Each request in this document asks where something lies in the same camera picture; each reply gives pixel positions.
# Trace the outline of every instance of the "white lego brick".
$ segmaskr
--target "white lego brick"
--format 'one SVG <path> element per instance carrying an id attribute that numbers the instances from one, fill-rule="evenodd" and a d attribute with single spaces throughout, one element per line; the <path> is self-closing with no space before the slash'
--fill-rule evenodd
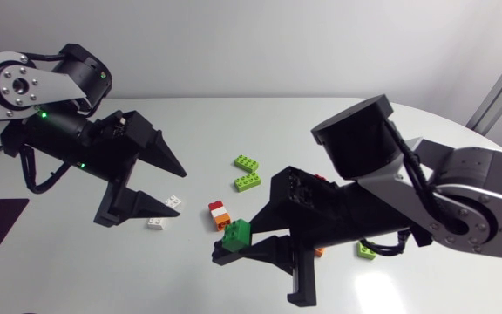
<path id="1" fill-rule="evenodd" d="M 163 230 L 164 218 L 149 218 L 146 226 L 150 229 Z"/>
<path id="2" fill-rule="evenodd" d="M 164 201 L 164 203 L 171 209 L 174 209 L 176 208 L 178 205 L 181 204 L 181 200 L 177 197 L 175 197 L 175 195 L 172 195 L 170 196 L 169 199 L 167 199 L 166 201 Z"/>
<path id="3" fill-rule="evenodd" d="M 215 210 L 211 210 L 210 211 L 210 214 L 212 214 L 213 218 L 216 218 L 219 215 L 223 215 L 223 214 L 226 214 L 226 213 L 227 213 L 226 208 L 223 207 L 223 206 L 221 208 L 217 208 Z"/>

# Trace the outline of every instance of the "black plastic part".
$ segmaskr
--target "black plastic part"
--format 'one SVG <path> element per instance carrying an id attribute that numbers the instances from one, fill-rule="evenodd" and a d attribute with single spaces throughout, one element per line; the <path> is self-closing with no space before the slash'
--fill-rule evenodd
<path id="1" fill-rule="evenodd" d="M 392 107 L 385 95 L 367 99 L 311 130 L 338 174 L 346 180 L 386 166 L 399 154 L 385 121 Z"/>
<path id="2" fill-rule="evenodd" d="M 270 202 L 250 223 L 252 234 L 289 229 L 290 238 L 283 242 L 282 238 L 270 237 L 236 253 L 223 249 L 221 242 L 217 242 L 213 262 L 224 265 L 247 257 L 282 269 L 284 261 L 285 271 L 293 265 L 297 289 L 288 295 L 288 301 L 298 306 L 316 304 L 315 248 L 406 230 L 414 225 L 357 183 L 339 188 L 294 167 L 287 167 L 272 178 Z"/>
<path id="3" fill-rule="evenodd" d="M 186 175 L 162 139 L 161 131 L 154 130 L 139 113 L 117 111 L 96 122 L 64 108 L 48 106 L 46 113 L 45 118 L 34 115 L 24 121 L 11 121 L 1 133 L 5 153 L 14 157 L 24 147 L 35 147 L 62 160 L 64 167 L 81 168 L 110 182 L 94 220 L 107 227 L 128 218 L 177 215 L 149 195 L 126 188 L 132 167 L 141 155 L 155 167 Z M 24 160 L 27 187 L 35 193 L 45 192 L 62 175 L 57 171 L 37 186 L 33 153 L 31 159 L 26 159 L 25 154 Z"/>
<path id="4" fill-rule="evenodd" d="M 177 217 L 177 211 L 156 201 L 142 191 L 132 191 L 125 186 L 126 180 L 108 182 L 94 222 L 102 226 L 117 226 L 130 218 Z"/>
<path id="5" fill-rule="evenodd" d="M 112 89 L 112 75 L 105 65 L 79 44 L 67 44 L 60 52 L 66 58 L 53 72 L 68 74 L 86 94 L 90 104 L 77 99 L 80 110 L 95 110 L 103 97 Z"/>

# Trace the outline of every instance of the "lego brick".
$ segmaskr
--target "lego brick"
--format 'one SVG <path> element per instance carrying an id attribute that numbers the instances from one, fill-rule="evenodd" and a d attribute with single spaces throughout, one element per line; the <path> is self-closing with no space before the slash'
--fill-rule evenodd
<path id="1" fill-rule="evenodd" d="M 163 218 L 149 218 L 146 226 L 150 229 L 163 230 L 164 220 Z"/>
<path id="2" fill-rule="evenodd" d="M 235 187 L 238 192 L 243 192 L 252 187 L 256 187 L 261 184 L 261 178 L 257 173 L 252 173 L 248 175 L 244 175 L 241 178 L 235 179 L 234 181 Z"/>
<path id="3" fill-rule="evenodd" d="M 222 206 L 221 208 L 217 208 L 215 210 L 210 211 L 210 215 L 213 216 L 213 218 L 218 217 L 219 215 L 226 214 L 227 210 Z"/>
<path id="4" fill-rule="evenodd" d="M 222 231 L 228 224 L 230 224 L 231 221 L 230 215 L 227 213 L 214 218 L 218 231 Z"/>
<path id="5" fill-rule="evenodd" d="M 377 253 L 373 252 L 370 249 L 367 249 L 366 247 L 363 246 L 361 242 L 357 242 L 357 256 L 361 258 L 367 258 L 369 260 L 372 260 L 373 258 L 377 257 Z"/>
<path id="6" fill-rule="evenodd" d="M 222 203 L 222 201 L 215 201 L 208 204 L 208 209 L 210 209 L 211 211 L 221 207 L 224 207 L 224 203 Z"/>
<path id="7" fill-rule="evenodd" d="M 323 254 L 324 254 L 324 248 L 315 249 L 315 256 L 322 257 Z"/>
<path id="8" fill-rule="evenodd" d="M 230 215 L 227 213 L 226 208 L 222 201 L 215 201 L 208 204 L 210 215 L 214 219 L 218 231 L 222 231 L 228 224 L 230 224 Z"/>
<path id="9" fill-rule="evenodd" d="M 259 168 L 259 163 L 244 155 L 240 155 L 235 159 L 234 164 L 236 167 L 241 168 L 249 173 L 255 172 Z"/>
<path id="10" fill-rule="evenodd" d="M 249 245 L 251 245 L 251 225 L 248 222 L 238 219 L 225 227 L 222 248 L 237 252 Z"/>
<path id="11" fill-rule="evenodd" d="M 171 209 L 176 208 L 178 205 L 181 204 L 181 200 L 177 198 L 175 195 L 170 196 L 164 203 Z"/>

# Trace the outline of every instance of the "orange lego brick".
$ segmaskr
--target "orange lego brick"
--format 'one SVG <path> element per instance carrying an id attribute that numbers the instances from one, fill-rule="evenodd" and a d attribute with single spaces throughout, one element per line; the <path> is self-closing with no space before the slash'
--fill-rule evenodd
<path id="1" fill-rule="evenodd" d="M 315 249 L 315 256 L 321 257 L 324 254 L 324 248 Z"/>

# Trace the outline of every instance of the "lime green lego brick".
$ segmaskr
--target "lime green lego brick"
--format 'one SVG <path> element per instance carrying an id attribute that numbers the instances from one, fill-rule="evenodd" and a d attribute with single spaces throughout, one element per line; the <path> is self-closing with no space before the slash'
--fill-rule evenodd
<path id="1" fill-rule="evenodd" d="M 373 258 L 377 257 L 377 253 L 373 252 L 370 249 L 367 249 L 366 247 L 363 246 L 361 242 L 357 242 L 357 256 L 361 258 L 367 258 L 369 260 L 372 260 Z"/>
<path id="2" fill-rule="evenodd" d="M 257 171 L 257 169 L 259 168 L 259 163 L 255 160 L 252 160 L 251 158 L 248 158 L 244 155 L 240 155 L 235 161 L 234 161 L 234 164 L 249 172 L 249 173 L 253 173 L 255 171 Z"/>
<path id="3" fill-rule="evenodd" d="M 238 192 L 243 192 L 252 187 L 256 187 L 261 184 L 261 178 L 257 173 L 252 173 L 248 175 L 244 175 L 241 178 L 235 179 L 234 181 L 235 187 Z"/>
<path id="4" fill-rule="evenodd" d="M 251 245 L 251 225 L 243 219 L 228 224 L 224 228 L 222 248 L 237 252 Z"/>

